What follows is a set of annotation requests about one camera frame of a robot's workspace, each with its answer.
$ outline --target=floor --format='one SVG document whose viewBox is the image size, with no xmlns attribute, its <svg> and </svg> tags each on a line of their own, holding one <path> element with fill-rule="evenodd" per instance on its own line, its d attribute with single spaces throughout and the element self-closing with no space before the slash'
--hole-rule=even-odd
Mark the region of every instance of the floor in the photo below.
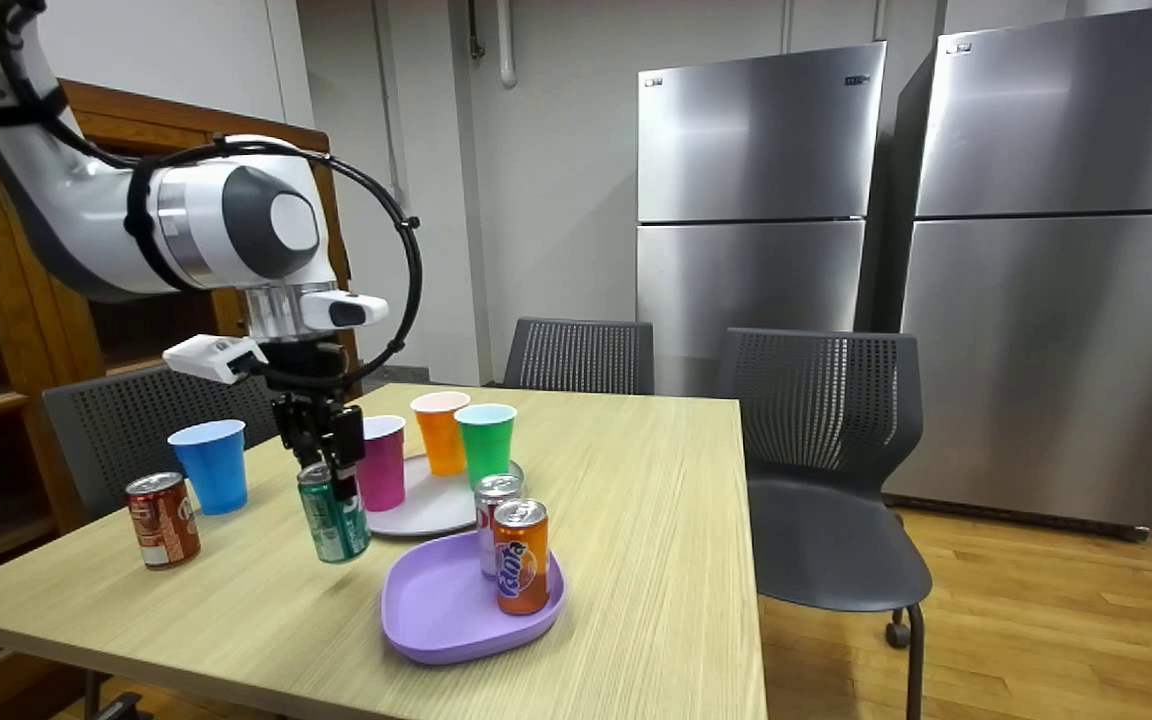
<svg viewBox="0 0 1152 720">
<path fill-rule="evenodd" d="M 926 610 L 926 715 L 1152 720 L 1152 540 L 906 518 L 935 575 Z M 899 715 L 906 654 L 886 644 L 886 618 L 827 618 L 777 601 L 765 601 L 759 618 L 774 715 Z M 163 720 L 264 715 L 163 688 L 141 692 Z"/>
</svg>

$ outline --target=orange cup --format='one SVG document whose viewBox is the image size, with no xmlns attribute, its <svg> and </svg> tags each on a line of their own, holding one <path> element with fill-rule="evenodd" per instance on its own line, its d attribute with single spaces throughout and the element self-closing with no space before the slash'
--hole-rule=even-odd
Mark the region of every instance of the orange cup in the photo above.
<svg viewBox="0 0 1152 720">
<path fill-rule="evenodd" d="M 462 445 L 462 423 L 457 423 L 457 413 L 464 406 L 469 406 L 469 392 L 426 392 L 413 401 L 413 413 L 426 437 L 429 475 L 439 475 L 439 481 L 464 475 L 464 445 Z"/>
</svg>

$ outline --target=light wooden tabletop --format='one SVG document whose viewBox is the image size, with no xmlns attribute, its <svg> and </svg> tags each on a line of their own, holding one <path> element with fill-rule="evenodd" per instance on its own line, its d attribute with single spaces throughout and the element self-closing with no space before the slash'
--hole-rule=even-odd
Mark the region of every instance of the light wooden tabletop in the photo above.
<svg viewBox="0 0 1152 720">
<path fill-rule="evenodd" d="M 422 392 L 363 407 L 409 418 Z M 765 715 L 738 406 L 473 397 L 521 407 L 516 461 L 553 511 L 569 605 L 545 641 L 462 668 L 397 657 L 377 610 L 413 545 L 321 565 L 272 439 L 249 452 L 251 504 L 200 518 L 180 570 L 141 570 L 125 511 L 0 565 L 0 649 L 285 715 Z"/>
</svg>

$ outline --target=soda can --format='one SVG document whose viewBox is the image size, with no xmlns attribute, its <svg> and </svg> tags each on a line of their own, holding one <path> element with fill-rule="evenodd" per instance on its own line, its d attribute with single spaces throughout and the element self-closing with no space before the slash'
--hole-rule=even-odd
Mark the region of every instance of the soda can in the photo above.
<svg viewBox="0 0 1152 720">
<path fill-rule="evenodd" d="M 134 481 L 128 518 L 146 570 L 171 570 L 200 554 L 190 487 L 178 474 L 152 474 Z"/>
<path fill-rule="evenodd" d="M 481 527 L 481 565 L 484 565 L 484 575 L 496 582 L 496 507 L 503 499 L 516 499 L 526 495 L 526 485 L 516 475 L 484 475 L 481 487 L 477 487 L 477 527 Z"/>
<path fill-rule="evenodd" d="M 533 495 L 496 507 L 496 605 L 509 618 L 549 605 L 549 511 Z"/>
<path fill-rule="evenodd" d="M 310 464 L 296 474 L 299 507 L 310 522 L 313 548 L 324 565 L 343 565 L 363 556 L 368 548 L 368 518 L 358 491 L 340 495 L 343 487 L 330 464 Z"/>
</svg>

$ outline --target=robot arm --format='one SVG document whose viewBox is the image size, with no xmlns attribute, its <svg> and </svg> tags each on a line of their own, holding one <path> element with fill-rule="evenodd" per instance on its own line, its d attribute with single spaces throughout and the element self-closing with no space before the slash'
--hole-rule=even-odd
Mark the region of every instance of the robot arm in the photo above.
<svg viewBox="0 0 1152 720">
<path fill-rule="evenodd" d="M 91 147 L 42 51 L 42 12 L 46 0 L 0 0 L 0 181 L 42 265 L 91 301 L 241 288 L 244 339 L 193 335 L 163 360 L 225 384 L 264 376 L 296 461 L 347 468 L 362 456 L 362 418 L 343 406 L 343 384 L 358 376 L 340 367 L 332 335 L 380 321 L 389 304 L 337 288 L 310 159 L 340 159 L 259 137 L 171 159 Z M 380 186 L 363 189 L 397 216 Z M 417 251 L 417 222 L 397 229 Z"/>
</svg>

